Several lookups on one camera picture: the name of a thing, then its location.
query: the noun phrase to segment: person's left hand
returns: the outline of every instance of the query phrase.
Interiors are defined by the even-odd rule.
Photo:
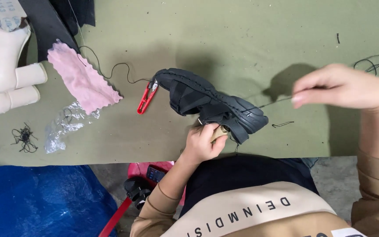
[[[217,157],[224,148],[227,136],[221,136],[212,144],[210,142],[213,131],[219,124],[208,124],[204,127],[192,128],[187,137],[187,146],[182,152],[181,157],[194,164]]]

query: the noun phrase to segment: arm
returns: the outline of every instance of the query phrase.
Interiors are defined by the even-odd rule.
[[[299,79],[293,100],[296,108],[324,103],[362,110],[358,153],[362,198],[353,204],[352,224],[363,234],[379,236],[379,78],[329,65]]]
[[[131,227],[131,237],[161,236],[173,225],[173,215],[188,179],[201,162],[217,157],[224,148],[227,136],[210,143],[218,126],[208,124],[190,130],[185,150],[147,198]]]

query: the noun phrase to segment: tan sweatshirt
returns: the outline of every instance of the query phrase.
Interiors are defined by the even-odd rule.
[[[379,237],[379,159],[359,152],[362,198],[353,203],[352,227],[315,193],[288,182],[211,195],[182,218],[179,200],[156,186],[131,228],[131,237]]]

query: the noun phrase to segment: sweatshirt sleeve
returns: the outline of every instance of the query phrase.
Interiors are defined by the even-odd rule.
[[[368,237],[379,236],[379,159],[359,151],[358,177],[362,198],[353,203],[352,226]]]
[[[161,236],[175,222],[173,215],[179,201],[166,196],[157,185],[134,220],[130,237]]]

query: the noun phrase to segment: green work surface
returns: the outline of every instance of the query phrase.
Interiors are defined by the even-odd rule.
[[[96,1],[96,27],[76,36],[91,47],[101,70],[127,62],[130,80],[151,78],[163,68],[190,70],[217,90],[260,106],[291,95],[293,82],[329,63],[352,63],[379,54],[379,1],[374,0],[140,0]],[[37,56],[29,45],[29,62]],[[95,64],[90,50],[82,55]],[[136,110],[146,82],[129,84],[126,66],[108,79],[124,99],[101,110],[100,118],[65,140],[66,150],[45,154],[45,126],[75,99],[48,62],[49,79],[38,85],[41,100],[0,115],[0,165],[77,165],[175,160],[197,116],[182,117],[158,89],[148,110]],[[274,158],[343,156],[355,153],[355,110],[324,105],[292,109],[290,100],[263,108],[270,123],[250,135],[239,153]],[[283,127],[272,127],[293,121]],[[26,122],[39,147],[18,152],[12,129]],[[228,139],[223,153],[233,153]]]

